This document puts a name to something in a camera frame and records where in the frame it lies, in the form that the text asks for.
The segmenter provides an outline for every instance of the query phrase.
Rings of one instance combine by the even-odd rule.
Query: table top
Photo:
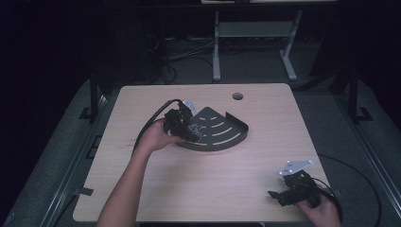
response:
[[[242,100],[233,94],[241,93]],[[305,122],[286,84],[128,86],[121,89],[74,211],[96,221],[131,157],[135,138],[170,99],[191,100],[198,110],[226,112],[249,126],[248,137],[220,151],[168,145],[148,162],[137,221],[303,221],[295,206],[282,207],[268,191],[288,190],[279,175],[287,161],[312,160],[305,171],[327,183]],[[165,111],[177,109],[172,104]]]

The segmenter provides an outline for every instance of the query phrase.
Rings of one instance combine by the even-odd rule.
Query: metal bracket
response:
[[[95,72],[92,73],[89,78],[90,92],[91,92],[91,108],[84,108],[79,116],[79,119],[89,119],[90,123],[93,123],[97,117],[98,106],[97,106],[97,85],[95,80]]]
[[[86,187],[80,187],[76,188],[73,192],[73,195],[79,196],[79,195],[85,195],[85,196],[92,196],[92,193],[94,193],[94,189],[86,188]]]
[[[283,171],[279,172],[282,176],[292,175],[297,173],[308,166],[312,166],[313,162],[309,161],[287,161]]]
[[[92,142],[91,147],[88,150],[88,153],[86,153],[85,158],[86,159],[94,159],[97,149],[99,148],[100,145],[100,141],[103,135],[97,135],[94,139],[94,142]]]
[[[357,115],[357,84],[358,76],[356,70],[354,69],[350,77],[348,114],[356,124],[359,121],[373,121],[372,116],[365,107],[359,107],[359,109],[362,111],[362,115]]]

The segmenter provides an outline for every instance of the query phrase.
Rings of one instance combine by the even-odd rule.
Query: person's left hand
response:
[[[167,135],[164,131],[164,123],[164,119],[153,122],[153,124],[150,125],[150,127],[142,135],[137,149],[153,152],[155,150],[164,148],[168,144],[185,141],[179,136]]]

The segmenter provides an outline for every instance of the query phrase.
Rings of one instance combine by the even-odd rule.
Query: black wire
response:
[[[331,200],[337,207],[337,213],[339,215],[340,218],[340,223],[342,223],[342,207],[339,203],[339,201],[337,200],[337,198],[333,195],[331,196],[330,194],[328,194],[326,191],[320,189],[319,187],[314,187],[312,188],[314,191],[320,193],[321,195],[324,195],[325,197],[327,197],[329,200]]]
[[[191,39],[187,38],[185,40],[188,42],[191,42],[191,43],[195,43],[195,44],[208,44],[208,43],[210,43],[211,40],[213,40],[213,38],[204,38],[202,40],[191,40]]]
[[[381,200],[380,200],[380,197],[379,197],[379,195],[378,195],[378,193],[377,193],[377,190],[375,189],[375,187],[374,187],[374,185],[372,184],[372,182],[371,182],[362,172],[360,172],[360,171],[359,171],[358,169],[356,169],[355,167],[353,167],[353,166],[351,166],[351,165],[349,165],[349,164],[347,164],[347,163],[344,163],[343,161],[341,161],[341,160],[339,160],[339,159],[336,159],[336,158],[333,158],[333,157],[330,157],[330,156],[327,156],[327,155],[324,155],[324,154],[318,153],[318,155],[319,155],[319,156],[322,156],[323,158],[336,161],[336,162],[338,162],[338,163],[340,163],[340,164],[343,164],[344,166],[347,166],[347,167],[353,169],[353,170],[354,170],[356,173],[358,173],[363,179],[365,179],[365,181],[369,184],[369,186],[372,188],[372,190],[373,190],[374,193],[375,193],[375,198],[376,198],[376,201],[377,201],[377,210],[378,210],[378,211],[377,211],[377,219],[376,219],[375,227],[379,226],[380,221],[381,221],[381,215],[382,215]]]
[[[321,180],[319,180],[319,179],[317,179],[317,178],[312,178],[312,180],[315,180],[315,181],[318,181],[318,182],[324,184],[324,186],[327,187],[327,188],[330,190],[331,194],[332,194],[334,197],[336,197],[336,195],[334,194],[334,191],[331,189],[331,187],[329,187],[329,186],[327,185],[327,183],[324,183],[323,181],[321,181]]]
[[[173,62],[176,62],[176,61],[183,61],[183,60],[201,60],[201,61],[206,62],[208,65],[210,65],[210,67],[212,67],[212,69],[213,69],[213,64],[210,61],[208,61],[208,60],[206,60],[206,59],[204,59],[202,57],[183,57],[183,58],[179,58],[177,60],[172,60],[172,61],[169,61],[169,62],[173,63]],[[168,66],[168,67],[170,67],[171,69],[174,70],[174,78],[170,82],[166,82],[165,81],[165,84],[166,85],[171,84],[171,83],[178,84],[178,83],[175,82],[175,79],[177,77],[177,71],[172,66]]]
[[[205,45],[203,47],[197,48],[195,50],[191,50],[189,52],[183,53],[183,54],[178,54],[176,56],[172,56],[172,57],[167,57],[166,61],[175,61],[175,60],[179,60],[179,59],[183,59],[189,56],[193,56],[193,55],[199,55],[199,54],[205,54],[205,51],[210,51],[214,48],[214,42],[210,42],[208,45]]]
[[[168,80],[167,74],[163,71],[163,69],[159,71],[160,79],[165,83],[165,85],[169,85],[177,78],[177,70],[169,64],[163,66],[167,68],[168,74],[171,74],[171,71],[173,73],[173,79]]]
[[[77,195],[74,195],[71,200],[64,206],[64,208],[62,209],[59,217],[57,218],[56,222],[54,223],[54,227],[56,227],[59,224],[59,221],[61,219],[61,217],[64,215],[65,211],[68,209],[68,207],[71,205],[71,203],[74,201],[74,199],[77,197]]]
[[[165,105],[163,105],[163,106],[148,120],[148,122],[145,124],[144,128],[141,129],[141,131],[140,131],[139,134],[138,134],[138,137],[136,138],[135,145],[133,146],[132,153],[133,153],[133,151],[136,149],[136,147],[138,147],[138,144],[139,144],[139,141],[141,140],[142,135],[143,135],[143,134],[145,133],[145,131],[150,127],[150,125],[153,124],[153,122],[154,122],[154,120],[156,119],[156,117],[157,117],[165,108],[167,108],[171,103],[173,103],[173,102],[175,102],[175,101],[176,101],[176,102],[182,103],[182,101],[179,100],[179,99],[172,99],[172,100],[169,100],[168,102],[165,103]]]

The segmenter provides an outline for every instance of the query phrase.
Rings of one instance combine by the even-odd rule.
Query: person's right hand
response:
[[[341,227],[336,205],[326,196],[320,195],[320,197],[321,203],[315,208],[310,208],[307,201],[300,201],[295,205],[304,212],[316,227]]]
[[[142,135],[137,149],[152,153],[171,143],[184,142],[179,136],[167,135],[164,131],[164,119],[156,120]]]

